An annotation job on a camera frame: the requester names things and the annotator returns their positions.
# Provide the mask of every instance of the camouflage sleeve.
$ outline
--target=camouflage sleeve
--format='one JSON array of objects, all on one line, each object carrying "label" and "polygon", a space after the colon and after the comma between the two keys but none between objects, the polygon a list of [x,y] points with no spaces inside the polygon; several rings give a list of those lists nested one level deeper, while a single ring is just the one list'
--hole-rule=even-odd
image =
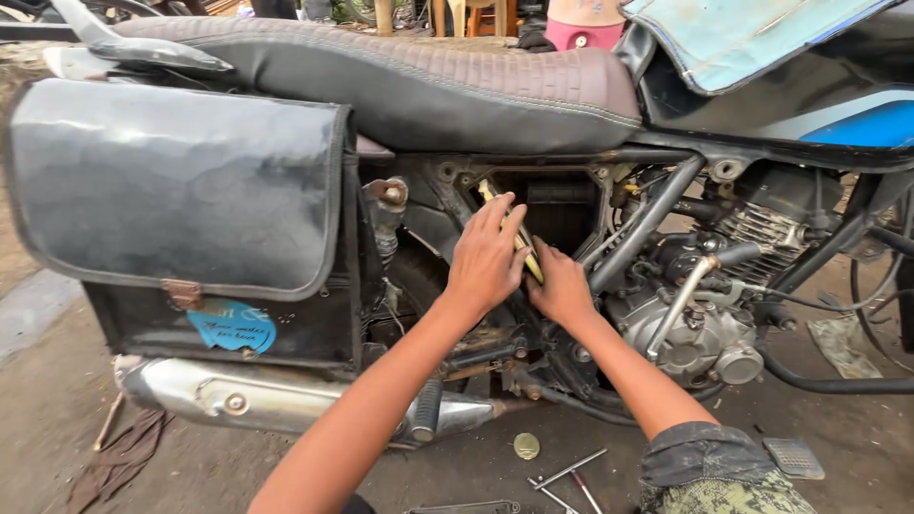
[{"label": "camouflage sleeve", "polygon": [[682,423],[644,456],[643,509],[667,514],[815,514],[768,454],[735,428]]}]

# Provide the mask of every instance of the rubber footpeg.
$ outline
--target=rubber footpeg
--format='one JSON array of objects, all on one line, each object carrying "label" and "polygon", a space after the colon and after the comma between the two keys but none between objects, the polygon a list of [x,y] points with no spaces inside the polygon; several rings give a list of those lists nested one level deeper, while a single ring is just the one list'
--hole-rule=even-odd
[{"label": "rubber footpeg", "polygon": [[774,439],[765,437],[761,440],[765,449],[774,459],[774,464],[784,472],[788,478],[801,480],[822,480],[825,470],[819,464],[819,459],[813,455],[813,450],[803,439]]},{"label": "rubber footpeg", "polygon": [[444,381],[441,379],[425,380],[425,385],[416,397],[416,417],[412,425],[412,436],[420,443],[427,443],[435,438],[438,432],[438,413],[441,411],[441,395],[444,392]]}]

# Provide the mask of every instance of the black saddlebag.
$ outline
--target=black saddlebag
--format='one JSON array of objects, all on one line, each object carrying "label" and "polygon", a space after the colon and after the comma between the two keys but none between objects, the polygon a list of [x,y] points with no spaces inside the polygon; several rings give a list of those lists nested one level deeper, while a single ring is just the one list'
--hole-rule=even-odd
[{"label": "black saddlebag", "polygon": [[332,365],[358,335],[355,140],[346,106],[47,79],[7,113],[4,168],[19,237],[84,283],[112,351]]}]

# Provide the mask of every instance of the motorcycle seat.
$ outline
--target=motorcycle seat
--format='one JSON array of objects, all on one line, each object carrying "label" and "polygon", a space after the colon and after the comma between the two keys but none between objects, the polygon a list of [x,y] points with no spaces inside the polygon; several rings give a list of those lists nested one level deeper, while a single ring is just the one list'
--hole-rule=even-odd
[{"label": "motorcycle seat", "polygon": [[235,67],[226,80],[240,86],[352,105],[358,131],[397,151],[595,154],[641,123],[627,69],[600,48],[505,55],[221,16],[146,17],[113,29],[224,59]]}]

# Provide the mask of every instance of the exhaust pipe bolt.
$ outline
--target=exhaust pipe bolt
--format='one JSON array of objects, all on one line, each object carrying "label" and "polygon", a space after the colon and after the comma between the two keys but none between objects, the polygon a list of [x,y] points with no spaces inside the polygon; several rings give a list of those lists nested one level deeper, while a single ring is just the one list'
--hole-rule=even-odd
[{"label": "exhaust pipe bolt", "polygon": [[226,411],[229,414],[242,414],[247,410],[248,401],[239,393],[232,393],[226,399]]}]

